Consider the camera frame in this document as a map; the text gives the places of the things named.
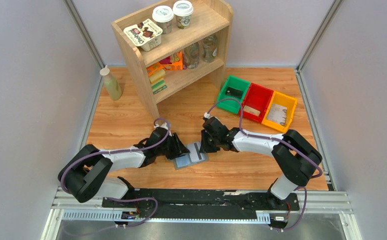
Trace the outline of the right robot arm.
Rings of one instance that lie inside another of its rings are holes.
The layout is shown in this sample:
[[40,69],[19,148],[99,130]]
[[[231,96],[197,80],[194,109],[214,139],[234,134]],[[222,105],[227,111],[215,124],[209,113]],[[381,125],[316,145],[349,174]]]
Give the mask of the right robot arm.
[[203,120],[201,153],[250,152],[275,159],[282,174],[270,186],[269,192],[279,200],[285,200],[291,192],[305,187],[310,179],[323,173],[319,167],[322,155],[296,130],[264,134],[239,127],[228,129],[215,116],[206,115]]

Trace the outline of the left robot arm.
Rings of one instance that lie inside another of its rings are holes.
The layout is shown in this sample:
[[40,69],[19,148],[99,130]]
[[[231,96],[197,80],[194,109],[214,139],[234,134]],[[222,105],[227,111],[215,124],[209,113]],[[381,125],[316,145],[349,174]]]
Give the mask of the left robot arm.
[[149,137],[129,148],[106,150],[85,145],[59,172],[57,179],[61,188],[79,203],[100,195],[122,198],[129,189],[128,184],[119,179],[107,179],[110,172],[144,168],[157,157],[173,160],[189,153],[176,133],[158,126]]

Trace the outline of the tan card in red bin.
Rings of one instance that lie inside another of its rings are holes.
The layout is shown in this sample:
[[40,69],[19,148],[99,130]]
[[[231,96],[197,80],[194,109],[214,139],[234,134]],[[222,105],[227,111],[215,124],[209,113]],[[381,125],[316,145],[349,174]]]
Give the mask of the tan card in red bin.
[[261,112],[259,111],[259,110],[257,110],[257,109],[255,109],[255,108],[252,108],[252,107],[250,107],[250,106],[247,106],[247,105],[245,105],[244,107],[243,107],[243,110],[246,112],[246,113],[249,113],[249,114],[251,114],[251,115],[254,115],[254,116],[260,116],[260,114],[261,114]]

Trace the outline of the black card in green bin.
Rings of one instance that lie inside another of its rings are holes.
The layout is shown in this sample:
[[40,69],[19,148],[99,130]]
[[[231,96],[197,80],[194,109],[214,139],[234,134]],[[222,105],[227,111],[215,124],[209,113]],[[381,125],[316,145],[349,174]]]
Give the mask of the black card in green bin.
[[242,90],[239,90],[239,89],[236,89],[236,88],[233,88],[233,87],[228,87],[226,89],[225,94],[227,96],[229,96],[229,97],[233,97],[233,98],[241,100],[242,97],[243,97],[244,92]]

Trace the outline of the green plastic bin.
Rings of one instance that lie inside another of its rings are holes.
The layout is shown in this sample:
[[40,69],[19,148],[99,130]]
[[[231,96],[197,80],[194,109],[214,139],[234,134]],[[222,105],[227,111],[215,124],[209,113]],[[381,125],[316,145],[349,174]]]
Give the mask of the green plastic bin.
[[[251,82],[230,75],[218,94],[217,102],[223,99],[236,99],[238,102],[242,103],[250,85]],[[240,111],[240,105],[233,100],[220,102],[217,104],[217,107],[235,115]]]

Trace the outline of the red plastic bin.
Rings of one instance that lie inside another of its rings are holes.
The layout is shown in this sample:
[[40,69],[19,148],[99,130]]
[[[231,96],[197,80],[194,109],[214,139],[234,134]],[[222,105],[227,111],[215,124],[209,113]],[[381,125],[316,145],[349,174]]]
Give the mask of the red plastic bin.
[[[243,110],[243,118],[261,124],[266,112],[268,111],[273,94],[274,90],[255,83],[251,83],[249,90],[247,91],[246,96],[241,103]],[[244,106],[250,106],[256,110],[259,110],[260,115],[255,116],[245,112]]]

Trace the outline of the stacked sponges pack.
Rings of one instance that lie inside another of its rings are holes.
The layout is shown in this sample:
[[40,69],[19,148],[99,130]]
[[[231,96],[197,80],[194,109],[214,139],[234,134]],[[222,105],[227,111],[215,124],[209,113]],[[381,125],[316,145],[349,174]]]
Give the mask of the stacked sponges pack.
[[164,79],[166,72],[164,67],[159,62],[147,67],[146,72],[149,77],[152,93],[154,95],[168,87]]

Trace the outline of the yellow plastic bin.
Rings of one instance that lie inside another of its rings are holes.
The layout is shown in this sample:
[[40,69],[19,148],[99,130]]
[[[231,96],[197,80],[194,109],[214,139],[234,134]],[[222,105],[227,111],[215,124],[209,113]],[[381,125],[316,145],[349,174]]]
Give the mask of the yellow plastic bin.
[[279,91],[274,91],[262,124],[285,133],[293,121],[298,99]]

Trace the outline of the green squeeze bottle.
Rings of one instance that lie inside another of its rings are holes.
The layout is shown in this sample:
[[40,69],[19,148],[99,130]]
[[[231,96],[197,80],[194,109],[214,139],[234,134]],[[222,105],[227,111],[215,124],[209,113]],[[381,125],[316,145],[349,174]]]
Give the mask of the green squeeze bottle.
[[105,67],[102,68],[99,73],[102,76],[103,85],[106,91],[108,92],[109,97],[113,101],[118,100],[122,96],[122,89],[117,79],[111,73],[111,70],[108,68],[107,65],[105,65]]

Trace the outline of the orange snack package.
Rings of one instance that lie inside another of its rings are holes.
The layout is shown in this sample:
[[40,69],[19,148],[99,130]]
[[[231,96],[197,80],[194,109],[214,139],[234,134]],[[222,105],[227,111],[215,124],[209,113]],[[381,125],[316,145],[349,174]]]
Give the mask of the orange snack package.
[[182,50],[160,60],[159,64],[166,71],[181,71],[186,68],[184,64],[184,56]]

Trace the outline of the wooden shelf unit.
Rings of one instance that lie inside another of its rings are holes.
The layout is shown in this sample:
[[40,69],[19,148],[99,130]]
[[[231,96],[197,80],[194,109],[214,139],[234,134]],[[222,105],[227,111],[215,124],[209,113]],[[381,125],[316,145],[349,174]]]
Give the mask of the wooden shelf unit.
[[[161,44],[150,50],[139,49],[124,34],[124,28],[152,17],[158,6],[173,6],[173,0],[162,0],[111,22],[112,30],[136,87],[140,102],[154,119],[160,117],[158,103],[164,101],[197,80],[208,76],[217,89],[225,83],[226,63],[229,51],[234,11],[224,0],[193,0],[193,16],[189,28],[173,28],[161,38]],[[217,59],[201,61],[198,67],[172,72],[165,77],[166,89],[153,94],[147,67],[174,54],[193,43],[216,34],[218,38]]]

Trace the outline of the left clear glass jar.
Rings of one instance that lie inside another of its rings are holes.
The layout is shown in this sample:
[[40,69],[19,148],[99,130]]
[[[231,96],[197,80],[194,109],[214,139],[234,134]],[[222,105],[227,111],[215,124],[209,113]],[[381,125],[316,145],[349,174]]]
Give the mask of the left clear glass jar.
[[195,42],[183,50],[184,64],[188,69],[195,69],[200,62],[200,46]]

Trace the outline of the clear glass jar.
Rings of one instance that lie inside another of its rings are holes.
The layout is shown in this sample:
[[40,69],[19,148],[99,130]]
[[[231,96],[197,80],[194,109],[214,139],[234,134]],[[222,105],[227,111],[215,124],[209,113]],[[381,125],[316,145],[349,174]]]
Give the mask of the clear glass jar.
[[195,69],[200,62],[200,46],[195,42],[183,50],[184,64],[188,69]]
[[218,55],[218,37],[217,35],[211,34],[202,40],[203,47],[203,60],[205,62],[213,62]]

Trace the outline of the right clear glass jar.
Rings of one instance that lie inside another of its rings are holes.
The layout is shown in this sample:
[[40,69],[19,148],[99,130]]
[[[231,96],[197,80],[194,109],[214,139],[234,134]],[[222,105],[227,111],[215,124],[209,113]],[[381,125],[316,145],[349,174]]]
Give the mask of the right clear glass jar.
[[211,34],[202,40],[203,47],[203,60],[205,62],[213,62],[218,55],[218,37],[217,35]]

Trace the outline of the Chobani yogurt pack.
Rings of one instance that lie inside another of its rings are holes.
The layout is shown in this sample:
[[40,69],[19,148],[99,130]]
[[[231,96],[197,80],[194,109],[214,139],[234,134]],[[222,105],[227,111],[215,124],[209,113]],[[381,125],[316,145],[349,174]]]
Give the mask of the Chobani yogurt pack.
[[124,28],[123,32],[136,47],[146,52],[162,43],[163,29],[149,18]]

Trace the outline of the left paper coffee cup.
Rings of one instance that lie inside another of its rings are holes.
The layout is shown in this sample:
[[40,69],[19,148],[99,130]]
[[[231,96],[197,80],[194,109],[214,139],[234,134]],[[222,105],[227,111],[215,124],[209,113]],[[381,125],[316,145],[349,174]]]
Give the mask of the left paper coffee cup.
[[162,29],[162,34],[167,35],[172,32],[173,10],[167,5],[159,5],[152,11],[152,18]]

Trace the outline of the paper coffee cup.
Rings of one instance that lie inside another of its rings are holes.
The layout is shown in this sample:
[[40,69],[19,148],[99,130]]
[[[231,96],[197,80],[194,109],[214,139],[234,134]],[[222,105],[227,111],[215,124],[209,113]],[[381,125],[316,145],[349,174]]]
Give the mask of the paper coffee cup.
[[172,11],[176,17],[177,27],[187,29],[191,24],[191,17],[194,11],[192,3],[188,0],[178,0],[173,4]]
[[159,5],[152,11],[152,18],[162,29],[162,34],[167,35],[172,32],[173,10],[167,5]]

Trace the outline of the right paper coffee cup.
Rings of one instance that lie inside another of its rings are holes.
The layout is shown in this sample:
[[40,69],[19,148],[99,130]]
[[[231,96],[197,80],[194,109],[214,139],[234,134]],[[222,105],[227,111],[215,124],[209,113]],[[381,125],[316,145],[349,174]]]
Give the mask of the right paper coffee cup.
[[177,27],[187,29],[191,24],[191,17],[194,11],[192,3],[188,0],[178,0],[173,4],[172,11],[176,17]]

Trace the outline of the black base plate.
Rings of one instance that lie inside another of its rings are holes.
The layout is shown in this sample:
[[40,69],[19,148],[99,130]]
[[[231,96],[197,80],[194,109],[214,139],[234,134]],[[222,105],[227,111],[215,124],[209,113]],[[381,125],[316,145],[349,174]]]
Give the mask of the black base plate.
[[291,193],[287,199],[270,197],[267,192],[239,193],[234,190],[159,189],[130,190],[123,203],[109,199],[102,201],[104,208],[135,208],[141,217],[152,214],[162,219],[252,220],[257,211],[298,211],[298,197]]

